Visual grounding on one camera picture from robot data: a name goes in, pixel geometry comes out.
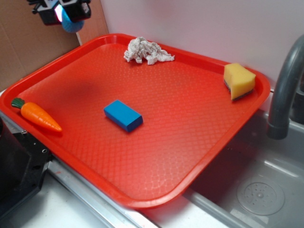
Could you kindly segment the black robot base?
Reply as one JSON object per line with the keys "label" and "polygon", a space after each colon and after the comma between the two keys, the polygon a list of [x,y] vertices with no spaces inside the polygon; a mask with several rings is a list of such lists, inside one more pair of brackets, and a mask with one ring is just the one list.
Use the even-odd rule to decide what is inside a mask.
{"label": "black robot base", "polygon": [[50,160],[49,149],[30,133],[12,133],[0,121],[0,218],[37,194]]}

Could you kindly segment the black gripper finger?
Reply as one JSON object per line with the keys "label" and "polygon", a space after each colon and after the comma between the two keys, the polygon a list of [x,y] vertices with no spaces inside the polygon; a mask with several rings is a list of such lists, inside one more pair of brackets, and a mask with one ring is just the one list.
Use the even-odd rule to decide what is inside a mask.
{"label": "black gripper finger", "polygon": [[91,18],[91,1],[62,1],[63,9],[72,22]]}
{"label": "black gripper finger", "polygon": [[37,4],[33,10],[33,14],[38,14],[40,18],[42,19],[42,22],[47,25],[61,25],[60,20],[57,17],[57,13],[55,11],[55,8],[58,6],[58,4],[54,4],[51,6],[43,6],[42,4]]}

